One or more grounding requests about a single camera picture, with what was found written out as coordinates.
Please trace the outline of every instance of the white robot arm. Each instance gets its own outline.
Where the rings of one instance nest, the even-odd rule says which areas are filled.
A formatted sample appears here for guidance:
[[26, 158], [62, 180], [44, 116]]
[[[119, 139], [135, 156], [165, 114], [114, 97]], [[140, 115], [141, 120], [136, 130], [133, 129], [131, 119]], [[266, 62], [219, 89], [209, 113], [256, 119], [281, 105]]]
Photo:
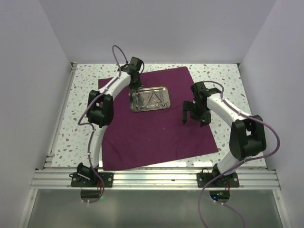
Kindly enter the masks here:
[[[112, 97], [114, 100], [117, 97], [117, 95], [122, 91], [122, 89], [124, 89], [126, 86], [130, 84], [130, 81], [131, 81], [131, 76], [127, 72], [122, 71], [120, 76], [119, 76], [119, 72], [117, 72], [117, 75], [113, 77], [112, 80], [108, 82], [104, 87], [99, 89], [96, 94], [98, 94], [98, 92], [100, 93], [104, 92], [105, 96], [108, 95], [109, 97]], [[107, 125], [104, 125], [101, 128], [98, 128], [98, 126], [95, 127], [95, 132], [93, 134], [93, 138], [90, 146], [91, 161], [94, 168], [98, 167], [99, 164], [101, 143], [105, 131], [108, 127]], [[83, 165], [87, 167], [90, 166], [88, 157], [83, 161]]]
[[[221, 97], [221, 91], [217, 88], [208, 89], [205, 87], [204, 82], [198, 82], [191, 87], [191, 90], [194, 95], [194, 101], [185, 101], [183, 104], [184, 124], [187, 121], [188, 111], [190, 111], [191, 119], [200, 121], [201, 126], [207, 125], [211, 122], [210, 111], [212, 110], [231, 128], [229, 153], [219, 163], [214, 165], [211, 174], [201, 174], [204, 175], [202, 179], [205, 178], [205, 182], [208, 182], [227, 171], [221, 179], [217, 180], [218, 183], [226, 184], [229, 178], [236, 176], [235, 170], [230, 170], [232, 167], [242, 163], [246, 158], [258, 155], [266, 149], [264, 126], [246, 118], [245, 116], [250, 116], [250, 114], [243, 112], [230, 101]], [[253, 117], [262, 121], [259, 115]]]

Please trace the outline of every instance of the speckled tabletop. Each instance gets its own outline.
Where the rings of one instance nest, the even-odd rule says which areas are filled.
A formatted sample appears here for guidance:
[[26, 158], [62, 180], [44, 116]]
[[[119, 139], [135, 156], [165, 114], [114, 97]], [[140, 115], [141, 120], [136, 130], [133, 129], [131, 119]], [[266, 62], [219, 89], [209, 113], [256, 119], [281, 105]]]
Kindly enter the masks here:
[[[250, 113], [240, 74], [235, 64], [146, 64], [145, 72], [176, 67], [187, 67], [194, 82], [214, 80], [225, 87], [224, 96], [243, 111]], [[86, 108], [89, 92], [98, 89], [98, 79], [113, 77], [115, 64], [78, 64], [70, 89], [67, 106], [53, 147], [55, 154], [51, 167], [76, 167], [86, 156], [87, 142], [91, 129], [78, 126], [77, 121]], [[211, 167], [229, 152], [230, 128], [214, 112], [210, 124], [218, 152], [193, 158], [171, 161], [150, 167]], [[251, 161], [245, 166], [266, 167], [264, 159]]]

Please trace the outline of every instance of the cable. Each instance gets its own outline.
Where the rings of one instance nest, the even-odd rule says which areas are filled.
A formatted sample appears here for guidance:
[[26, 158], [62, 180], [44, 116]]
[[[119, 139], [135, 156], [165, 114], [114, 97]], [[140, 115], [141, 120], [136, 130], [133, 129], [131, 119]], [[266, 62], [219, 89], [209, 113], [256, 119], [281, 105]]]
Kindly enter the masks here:
[[89, 159], [89, 163], [90, 163], [90, 167], [91, 169], [93, 170], [94, 174], [96, 175], [96, 177], [100, 180], [100, 182], [102, 183], [102, 190], [101, 190], [101, 193], [99, 195], [99, 197], [97, 199], [94, 199], [92, 201], [88, 201], [88, 203], [95, 203], [97, 201], [100, 200], [100, 198], [103, 196], [104, 194], [104, 191], [105, 191], [105, 182], [104, 180], [98, 175], [98, 172], [96, 172], [96, 170], [94, 169], [93, 167], [93, 164], [92, 164], [92, 161], [91, 161], [91, 152], [90, 152], [90, 147], [91, 147], [91, 143], [92, 143], [92, 138], [93, 138], [93, 135], [94, 135], [94, 132], [95, 132], [95, 128], [93, 126], [93, 124], [87, 122], [87, 123], [82, 123], [81, 121], [83, 120], [84, 116], [86, 115], [86, 113], [90, 110], [90, 108], [93, 106], [93, 104], [95, 104], [95, 102], [103, 95], [105, 94], [105, 92], [109, 89], [109, 87], [115, 82], [117, 81], [121, 74], [122, 74], [122, 70], [120, 68], [120, 65], [119, 65], [119, 62], [117, 60], [117, 57], [116, 57], [116, 54], [114, 52], [114, 48], [118, 48], [121, 53], [123, 54], [126, 62], [128, 63], [128, 60], [124, 54], [124, 52], [120, 49], [120, 47], [118, 47], [117, 45], [113, 45], [112, 46], [112, 53], [113, 53], [113, 56], [114, 56], [114, 59], [116, 61], [116, 64], [118, 65], [118, 70], [119, 70], [119, 76], [118, 77], [114, 77], [105, 87], [104, 87], [104, 90], [97, 96], [93, 99], [93, 101], [87, 106], [86, 110], [84, 111], [84, 113], [81, 115], [81, 117], [79, 118], [78, 120], [78, 125], [79, 126], [84, 126], [84, 125], [90, 125], [92, 127], [92, 132], [91, 132], [91, 135], [90, 135], [90, 139], [89, 139], [89, 142], [88, 142], [88, 145], [87, 145], [87, 156], [88, 156], [88, 159]]
[[144, 62], [142, 62], [142, 71], [141, 71], [141, 73], [139, 74], [139, 75], [141, 75], [142, 73], [143, 73], [143, 70], [144, 70]]
[[113, 46], [112, 46], [112, 53], [113, 53], [114, 59], [115, 59], [115, 61], [116, 61], [116, 64], [117, 64], [118, 67], [120, 68], [119, 62], [118, 62], [118, 60], [117, 60], [117, 58], [116, 58], [116, 55], [115, 55], [115, 52], [114, 52], [114, 48], [118, 48], [118, 49], [120, 50], [120, 52], [122, 53], [122, 55], [123, 55], [123, 57], [124, 57], [126, 63], [128, 63], [128, 60], [127, 60], [127, 57], [125, 56], [124, 52], [121, 50], [121, 48], [118, 47], [117, 45], [113, 45]]
[[[221, 100], [224, 102], [225, 105], [227, 105], [227, 106], [228, 106], [232, 111], [234, 111], [235, 113], [238, 113], [240, 116], [242, 116], [242, 117], [244, 117], [244, 118], [248, 118], [248, 119], [253, 120], [253, 121], [256, 121], [257, 123], [266, 126], [269, 130], [271, 130], [271, 131], [273, 132], [273, 134], [275, 135], [276, 140], [277, 140], [276, 148], [275, 148], [271, 153], [269, 153], [269, 154], [267, 154], [267, 155], [255, 157], [255, 158], [244, 159], [244, 160], [243, 160], [242, 162], [240, 162], [239, 164], [237, 164], [237, 165], [231, 167], [231, 168], [228, 169], [227, 171], [221, 173], [220, 175], [218, 175], [218, 176], [216, 176], [215, 178], [213, 178], [212, 180], [210, 180], [207, 184], [205, 184], [205, 186], [203, 187], [203, 189], [201, 190], [200, 195], [199, 195], [198, 211], [199, 211], [200, 220], [202, 221], [202, 223], [204, 224], [204, 226], [205, 226], [206, 228], [208, 228], [208, 225], [207, 225], [206, 221], [204, 220], [203, 216], [201, 215], [201, 210], [200, 210], [200, 202], [201, 202], [201, 198], [202, 198], [202, 196], [203, 196], [203, 193], [204, 193], [205, 189], [206, 189], [212, 182], [214, 182], [214, 181], [216, 181], [218, 178], [224, 176], [226, 173], [228, 173], [228, 172], [230, 172], [230, 171], [232, 171], [232, 170], [234, 170], [234, 169], [240, 167], [240, 166], [241, 166], [242, 164], [244, 164], [245, 162], [249, 162], [249, 161], [253, 161], [253, 160], [258, 160], [258, 159], [262, 159], [262, 158], [267, 158], [267, 157], [270, 157], [270, 156], [274, 155], [274, 154], [279, 150], [280, 145], [281, 145], [281, 141], [280, 141], [280, 137], [279, 137], [279, 135], [277, 134], [277, 132], [276, 132], [269, 124], [265, 123], [264, 121], [258, 120], [258, 119], [254, 118], [254, 117], [252, 117], [252, 116], [248, 116], [248, 115], [245, 115], [245, 114], [243, 114], [243, 113], [240, 113], [238, 110], [236, 110], [234, 107], [232, 107], [232, 106], [224, 99], [223, 94], [224, 94], [225, 88], [224, 88], [224, 86], [223, 86], [222, 84], [220, 84], [220, 83], [218, 83], [218, 82], [215, 82], [215, 81], [203, 81], [203, 82], [204, 82], [204, 83], [214, 83], [214, 84], [219, 85], [219, 86], [222, 88], [222, 91], [221, 91], [221, 93], [220, 93], [220, 98], [221, 98]], [[241, 217], [242, 222], [243, 222], [243, 227], [246, 228], [245, 219], [244, 219], [244, 217], [241, 215], [240, 212], [238, 212], [236, 209], [234, 209], [234, 208], [231, 207], [230, 205], [222, 204], [222, 203], [217, 202], [217, 201], [216, 201], [216, 203], [221, 204], [221, 205], [224, 205], [225, 207], [228, 207], [228, 208], [232, 209], [233, 211], [235, 211], [235, 212]]]

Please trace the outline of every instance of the black mounting bracket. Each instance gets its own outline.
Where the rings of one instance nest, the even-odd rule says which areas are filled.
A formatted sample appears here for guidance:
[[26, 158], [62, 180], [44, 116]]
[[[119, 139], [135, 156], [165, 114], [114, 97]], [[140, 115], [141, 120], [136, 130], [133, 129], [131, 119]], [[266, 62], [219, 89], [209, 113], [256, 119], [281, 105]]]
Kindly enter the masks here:
[[[196, 180], [198, 182], [198, 187], [203, 188], [210, 180], [212, 180], [216, 175], [214, 172], [199, 172], [196, 174]], [[227, 176], [222, 176], [216, 181], [212, 182], [208, 185], [208, 188], [226, 188], [229, 186], [230, 188], [238, 188], [238, 175], [237, 173], [232, 173]]]
[[[112, 187], [114, 179], [112, 172], [99, 172], [98, 175], [103, 179], [105, 188]], [[69, 177], [72, 178], [71, 187], [99, 187], [98, 177], [90, 167], [86, 167], [82, 163], [77, 166], [77, 172], [71, 173]]]
[[[113, 186], [114, 173], [112, 172], [99, 172], [98, 175], [104, 181], [105, 188], [111, 188]], [[90, 180], [83, 176], [80, 176], [77, 172], [71, 173], [69, 177], [72, 178], [71, 187], [74, 188], [90, 188], [97, 187], [98, 182], [96, 180]]]
[[191, 91], [194, 96], [194, 102], [184, 101], [183, 103], [183, 124], [187, 122], [188, 111], [190, 118], [200, 122], [200, 126], [205, 126], [211, 123], [210, 109], [207, 107], [207, 98], [212, 94], [220, 93], [217, 88], [207, 89], [203, 82], [194, 83], [191, 86]]

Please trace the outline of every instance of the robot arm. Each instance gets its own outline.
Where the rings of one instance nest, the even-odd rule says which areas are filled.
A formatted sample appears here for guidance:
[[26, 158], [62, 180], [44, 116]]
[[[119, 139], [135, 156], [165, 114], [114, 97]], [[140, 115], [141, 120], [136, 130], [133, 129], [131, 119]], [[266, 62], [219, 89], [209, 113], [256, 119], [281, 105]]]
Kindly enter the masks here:
[[195, 83], [191, 87], [194, 101], [185, 101], [183, 104], [183, 122], [187, 121], [187, 112], [190, 111], [191, 119], [200, 121], [201, 126], [211, 122], [210, 110], [218, 114], [231, 128], [229, 140], [229, 153], [213, 167], [213, 177], [229, 170], [241, 163], [245, 158], [256, 156], [266, 149], [264, 126], [253, 120], [244, 118], [239, 113], [247, 114], [230, 101], [226, 100], [237, 111], [232, 111], [222, 100], [217, 88], [207, 89], [203, 82]]
[[[97, 168], [99, 164], [99, 153], [104, 133], [114, 117], [113, 101], [126, 86], [129, 86], [133, 90], [137, 90], [142, 86], [139, 73], [142, 64], [143, 62], [140, 59], [132, 57], [129, 63], [121, 67], [120, 75], [117, 72], [116, 76], [104, 87], [98, 91], [92, 90], [89, 94], [88, 105], [95, 97], [103, 93], [86, 115], [88, 121], [95, 126], [90, 146], [91, 161], [94, 168]], [[86, 169], [86, 167], [90, 167], [88, 158], [77, 168], [77, 172], [81, 173], [81, 169]]]

